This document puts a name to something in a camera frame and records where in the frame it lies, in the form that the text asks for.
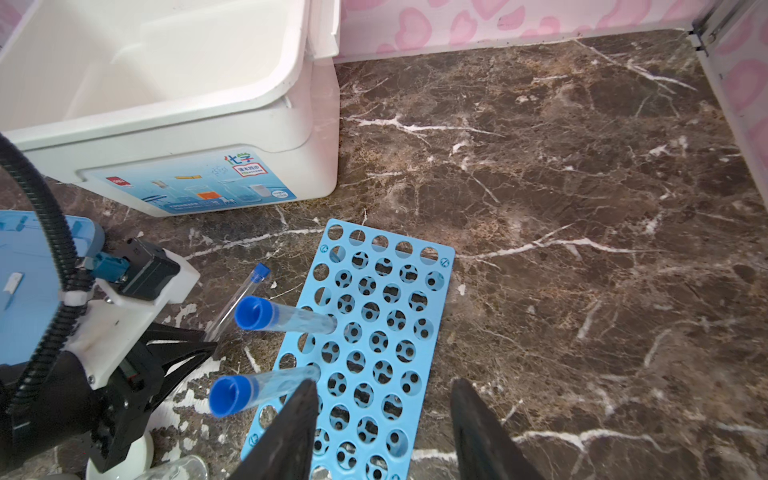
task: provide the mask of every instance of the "test tube with blue cap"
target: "test tube with blue cap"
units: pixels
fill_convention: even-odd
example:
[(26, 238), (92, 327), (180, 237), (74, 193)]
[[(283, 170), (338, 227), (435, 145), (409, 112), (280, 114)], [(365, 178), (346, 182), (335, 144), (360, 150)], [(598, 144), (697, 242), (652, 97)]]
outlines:
[(292, 306), (246, 296), (235, 309), (235, 322), (244, 330), (274, 332), (332, 333), (336, 319)]
[(221, 376), (210, 387), (210, 412), (219, 418), (242, 412), (267, 400), (293, 393), (304, 379), (317, 382), (320, 367), (312, 363), (253, 375)]
[(271, 270), (267, 268), (267, 266), (263, 263), (259, 263), (255, 268), (253, 268), (253, 271), (250, 273), (245, 282), (240, 285), (240, 288), (237, 289), (234, 295), (232, 295), (232, 298), (230, 298), (230, 301), (227, 302), (227, 305), (225, 305), (224, 308), (219, 312), (219, 316), (216, 318), (216, 320), (211, 323), (210, 328), (206, 330), (204, 337), (205, 342), (218, 341), (218, 339), (224, 333), (224, 330), (227, 328), (229, 320), (232, 318), (237, 304), (245, 296), (253, 294), (264, 282), (264, 280), (266, 280), (266, 278), (270, 275), (270, 272)]

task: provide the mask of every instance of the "product label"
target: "product label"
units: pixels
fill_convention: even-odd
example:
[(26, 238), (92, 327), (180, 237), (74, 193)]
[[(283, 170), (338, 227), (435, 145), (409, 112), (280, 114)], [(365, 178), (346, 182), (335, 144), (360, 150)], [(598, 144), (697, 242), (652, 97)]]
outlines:
[(88, 176), (171, 214), (296, 198), (248, 147), (98, 168)]

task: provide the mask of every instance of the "blue cap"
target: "blue cap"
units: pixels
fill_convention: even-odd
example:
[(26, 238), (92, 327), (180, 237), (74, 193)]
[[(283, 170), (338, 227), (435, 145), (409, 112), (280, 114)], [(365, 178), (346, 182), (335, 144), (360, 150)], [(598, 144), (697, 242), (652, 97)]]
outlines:
[(253, 269), (253, 272), (250, 273), (250, 281), (252, 283), (262, 282), (271, 272), (272, 270), (270, 270), (269, 267), (263, 263), (259, 263), (256, 265), (256, 268)]
[(221, 376), (210, 387), (208, 405), (210, 412), (221, 418), (238, 413), (257, 396), (259, 396), (258, 383), (251, 383), (242, 375)]
[(262, 330), (272, 322), (272, 302), (258, 296), (247, 296), (235, 308), (235, 322), (243, 330)]

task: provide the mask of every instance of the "brown marble surface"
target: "brown marble surface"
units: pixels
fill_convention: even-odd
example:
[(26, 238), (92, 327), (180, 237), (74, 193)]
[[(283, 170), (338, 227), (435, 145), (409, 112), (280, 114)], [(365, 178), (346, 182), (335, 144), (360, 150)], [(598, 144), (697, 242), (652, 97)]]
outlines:
[[(158, 317), (186, 327), (204, 328), (257, 261), (295, 304), (332, 217), (454, 247), (410, 478), (458, 478), (446, 394), (459, 376), (545, 478), (768, 478), (768, 216), (683, 32), (337, 73), (327, 198), (157, 219), (51, 185), (108, 247), (141, 234), (190, 258), (200, 283)], [(1, 208), (28, 207), (0, 185)], [(268, 369), (281, 339), (230, 332), (209, 366)], [(198, 413), (215, 375), (153, 419), (173, 425), (153, 433), (156, 462), (235, 469), (253, 413)], [(73, 451), (9, 478), (77, 471)]]

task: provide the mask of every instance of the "white plastic box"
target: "white plastic box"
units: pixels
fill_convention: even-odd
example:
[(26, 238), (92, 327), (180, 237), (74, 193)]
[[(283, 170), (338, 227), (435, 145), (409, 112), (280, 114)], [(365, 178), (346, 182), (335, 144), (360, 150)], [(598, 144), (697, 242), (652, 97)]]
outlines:
[(156, 217), (336, 186), (339, 0), (37, 0), (0, 131), (45, 175)]

